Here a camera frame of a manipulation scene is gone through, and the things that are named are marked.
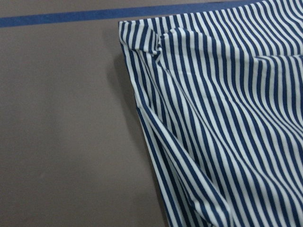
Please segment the navy white striped polo shirt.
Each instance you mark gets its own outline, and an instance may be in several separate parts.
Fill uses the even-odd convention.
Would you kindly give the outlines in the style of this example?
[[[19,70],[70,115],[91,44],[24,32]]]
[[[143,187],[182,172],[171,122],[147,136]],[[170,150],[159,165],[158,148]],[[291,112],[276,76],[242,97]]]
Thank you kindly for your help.
[[[171,227],[303,224],[303,3],[121,21]]]

